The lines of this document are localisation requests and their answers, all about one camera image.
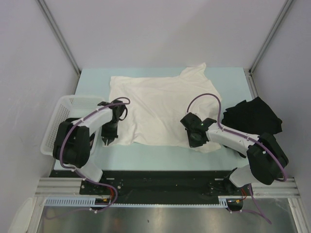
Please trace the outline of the white plastic laundry basket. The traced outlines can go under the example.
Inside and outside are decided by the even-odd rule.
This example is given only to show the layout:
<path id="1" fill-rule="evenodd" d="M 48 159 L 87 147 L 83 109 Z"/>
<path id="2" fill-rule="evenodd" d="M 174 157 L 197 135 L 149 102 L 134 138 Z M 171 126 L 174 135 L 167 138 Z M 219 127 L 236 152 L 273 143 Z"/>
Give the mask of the white plastic laundry basket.
<path id="1" fill-rule="evenodd" d="M 60 123 L 68 118 L 80 119 L 95 110 L 97 104 L 104 101 L 103 97 L 88 95 L 62 96 L 52 113 L 48 123 L 40 151 L 44 155 L 52 156 L 54 142 Z"/>

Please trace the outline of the white t shirt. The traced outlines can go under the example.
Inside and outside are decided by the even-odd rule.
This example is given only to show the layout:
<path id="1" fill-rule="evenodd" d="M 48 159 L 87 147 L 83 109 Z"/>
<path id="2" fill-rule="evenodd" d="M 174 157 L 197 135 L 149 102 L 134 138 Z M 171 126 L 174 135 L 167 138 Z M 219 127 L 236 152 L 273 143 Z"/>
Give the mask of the white t shirt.
<path id="1" fill-rule="evenodd" d="M 205 76 L 206 64 L 188 67 L 175 77 L 112 76 L 109 100 L 127 97 L 128 115 L 118 123 L 118 139 L 112 145 L 140 143 L 148 146 L 188 148 L 180 120 L 187 107 L 201 120 L 216 119 L 221 95 Z"/>

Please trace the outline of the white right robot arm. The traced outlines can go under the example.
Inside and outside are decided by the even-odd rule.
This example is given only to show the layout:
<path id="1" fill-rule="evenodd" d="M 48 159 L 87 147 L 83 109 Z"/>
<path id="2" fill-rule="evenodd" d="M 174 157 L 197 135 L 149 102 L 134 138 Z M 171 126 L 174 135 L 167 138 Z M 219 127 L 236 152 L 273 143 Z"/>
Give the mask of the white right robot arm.
<path id="1" fill-rule="evenodd" d="M 214 142 L 248 159 L 248 165 L 233 169 L 225 178 L 224 189 L 228 194 L 235 195 L 250 183 L 271 185 L 276 180 L 287 179 L 284 168 L 289 160 L 273 135 L 244 133 L 211 118 L 202 121 L 193 113 L 187 113 L 180 122 L 185 127 L 191 148 Z"/>

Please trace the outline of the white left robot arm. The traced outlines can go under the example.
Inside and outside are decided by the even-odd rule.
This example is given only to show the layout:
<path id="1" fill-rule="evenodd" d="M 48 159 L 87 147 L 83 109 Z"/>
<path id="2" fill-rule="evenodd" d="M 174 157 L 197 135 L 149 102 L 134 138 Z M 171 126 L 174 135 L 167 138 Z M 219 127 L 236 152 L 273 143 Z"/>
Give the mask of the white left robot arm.
<path id="1" fill-rule="evenodd" d="M 89 115 L 60 123 L 52 155 L 63 168 L 68 168 L 91 180 L 90 188 L 97 194 L 107 190 L 103 172 L 90 161 L 91 149 L 96 144 L 96 132 L 101 130 L 104 145 L 118 138 L 118 122 L 127 113 L 126 104 L 120 100 L 100 102 Z"/>

